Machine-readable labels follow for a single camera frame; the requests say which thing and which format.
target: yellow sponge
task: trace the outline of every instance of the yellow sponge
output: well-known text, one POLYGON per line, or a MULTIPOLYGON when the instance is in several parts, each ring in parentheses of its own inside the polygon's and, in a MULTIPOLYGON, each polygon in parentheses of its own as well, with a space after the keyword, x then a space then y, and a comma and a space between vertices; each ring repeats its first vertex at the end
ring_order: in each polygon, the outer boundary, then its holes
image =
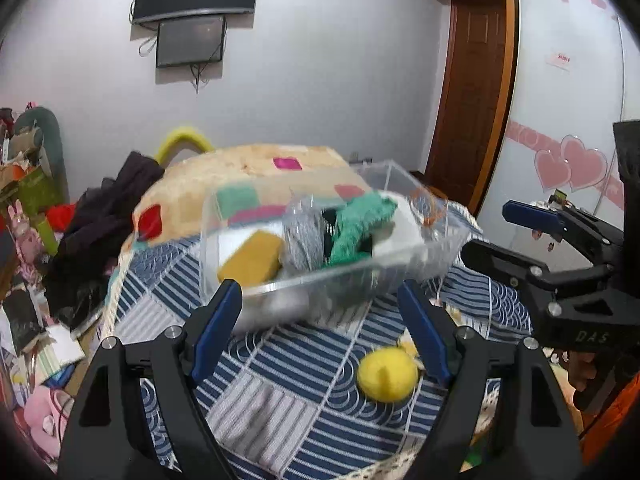
POLYGON ((218 281, 236 280, 242 288, 260 285, 273 278, 280 262, 282 238, 266 231, 256 231, 218 269, 218 281))

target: stuffed rabbit toy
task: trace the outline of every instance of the stuffed rabbit toy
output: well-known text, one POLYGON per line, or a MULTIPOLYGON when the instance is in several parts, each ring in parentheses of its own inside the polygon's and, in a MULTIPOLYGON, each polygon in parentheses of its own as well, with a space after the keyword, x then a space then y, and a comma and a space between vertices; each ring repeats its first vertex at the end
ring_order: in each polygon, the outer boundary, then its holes
POLYGON ((12 232, 15 238, 15 251, 20 259, 20 273, 22 277, 32 285, 38 281, 38 271, 34 265, 36 258, 44 251, 44 245, 40 235, 31 227, 29 219, 22 212, 22 204, 15 201, 15 210, 8 208, 11 217, 12 232))

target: clear plastic container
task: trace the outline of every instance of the clear plastic container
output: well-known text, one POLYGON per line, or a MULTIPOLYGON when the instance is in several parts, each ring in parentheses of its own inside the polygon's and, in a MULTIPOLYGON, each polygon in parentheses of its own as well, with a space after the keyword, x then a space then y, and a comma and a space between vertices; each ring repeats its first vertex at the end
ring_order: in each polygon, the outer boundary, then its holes
POLYGON ((426 221, 417 227, 422 236, 419 245, 245 288, 242 290, 243 311, 259 308, 265 301, 278 300, 287 304, 305 303, 314 312, 334 310, 363 303, 377 294, 395 292, 402 280, 423 281, 444 276, 466 241, 468 228, 449 213, 446 201, 432 195, 395 162, 287 171, 282 176, 225 184, 212 189, 205 200, 200 245, 203 304, 207 304, 218 289, 218 266, 228 257, 228 248, 221 245, 222 237, 228 245, 226 240, 230 234, 240 233, 237 230, 273 231, 287 203, 301 196, 312 195, 316 201, 335 205, 369 190, 397 193, 410 202, 412 209, 425 214, 426 221))

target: blue striped tablecloth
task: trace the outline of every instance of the blue striped tablecloth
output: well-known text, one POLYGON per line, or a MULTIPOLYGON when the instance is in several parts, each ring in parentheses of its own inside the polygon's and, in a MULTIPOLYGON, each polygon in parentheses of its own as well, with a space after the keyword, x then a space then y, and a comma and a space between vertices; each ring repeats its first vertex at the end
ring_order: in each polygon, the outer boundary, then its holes
MULTIPOLYGON (((472 236, 478 225, 462 207, 472 236)), ((114 334, 123 343, 155 338, 200 306, 199 237, 173 240, 133 256, 122 281, 114 334)), ((425 290, 455 306, 484 336, 517 341, 529 333, 516 292, 459 262, 425 290)), ((229 341, 196 400, 229 462, 242 479, 329 479, 423 443, 445 390, 421 377, 407 400, 371 402, 359 393, 360 359, 395 345, 404 331, 395 295, 376 298, 313 323, 278 326, 229 341)), ((165 466, 179 468, 143 381, 146 416, 165 466)))

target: lemon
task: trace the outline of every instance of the lemon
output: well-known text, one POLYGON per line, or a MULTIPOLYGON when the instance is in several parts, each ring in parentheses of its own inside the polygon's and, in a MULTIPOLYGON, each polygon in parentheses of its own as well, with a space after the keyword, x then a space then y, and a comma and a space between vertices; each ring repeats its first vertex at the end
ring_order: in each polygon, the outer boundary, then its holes
POLYGON ((378 402, 398 402, 418 383, 418 368, 406 352, 395 346, 364 356, 356 375, 363 393, 378 402))

